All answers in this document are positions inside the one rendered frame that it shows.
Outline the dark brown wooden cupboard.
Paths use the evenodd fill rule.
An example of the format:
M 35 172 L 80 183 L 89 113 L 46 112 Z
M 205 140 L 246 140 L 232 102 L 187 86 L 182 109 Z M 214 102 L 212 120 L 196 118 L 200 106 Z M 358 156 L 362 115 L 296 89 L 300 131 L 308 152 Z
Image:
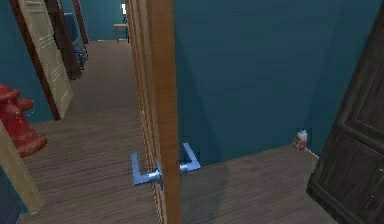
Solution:
M 306 192 L 338 224 L 384 224 L 384 0 Z

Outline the cream panelled room door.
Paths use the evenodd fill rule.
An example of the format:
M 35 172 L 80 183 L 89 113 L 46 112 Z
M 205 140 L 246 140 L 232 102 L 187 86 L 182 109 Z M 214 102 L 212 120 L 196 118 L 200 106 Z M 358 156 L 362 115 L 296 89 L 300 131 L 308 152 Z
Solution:
M 8 0 L 52 116 L 60 120 L 73 91 L 44 0 Z

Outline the small wooden side table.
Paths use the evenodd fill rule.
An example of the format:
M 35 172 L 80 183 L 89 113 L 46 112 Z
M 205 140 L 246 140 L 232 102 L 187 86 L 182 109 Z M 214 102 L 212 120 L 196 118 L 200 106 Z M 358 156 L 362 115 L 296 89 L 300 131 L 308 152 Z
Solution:
M 122 40 L 129 40 L 128 25 L 126 23 L 115 24 L 114 32 L 117 43 L 120 43 Z

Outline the light wooden furniture edge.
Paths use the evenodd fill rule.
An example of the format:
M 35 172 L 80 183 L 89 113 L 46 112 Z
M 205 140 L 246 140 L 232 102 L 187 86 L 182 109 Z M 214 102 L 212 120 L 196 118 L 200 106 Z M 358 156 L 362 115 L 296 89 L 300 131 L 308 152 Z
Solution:
M 5 171 L 28 212 L 30 214 L 38 213 L 44 206 L 45 201 L 1 121 L 0 166 Z

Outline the orange wooden room door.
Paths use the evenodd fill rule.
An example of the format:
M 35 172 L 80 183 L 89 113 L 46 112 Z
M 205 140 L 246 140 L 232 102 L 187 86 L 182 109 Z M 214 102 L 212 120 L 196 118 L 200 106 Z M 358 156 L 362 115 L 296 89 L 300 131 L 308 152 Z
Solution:
M 149 180 L 160 224 L 182 224 L 174 0 L 125 0 Z

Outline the red fire hydrant statue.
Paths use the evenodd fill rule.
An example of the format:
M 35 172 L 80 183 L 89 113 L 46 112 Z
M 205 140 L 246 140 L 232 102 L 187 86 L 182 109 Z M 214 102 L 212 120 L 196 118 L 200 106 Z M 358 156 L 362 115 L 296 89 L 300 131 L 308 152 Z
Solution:
M 0 84 L 0 120 L 21 157 L 31 156 L 43 149 L 47 138 L 32 129 L 24 112 L 33 107 L 29 98 L 20 98 L 20 91 Z

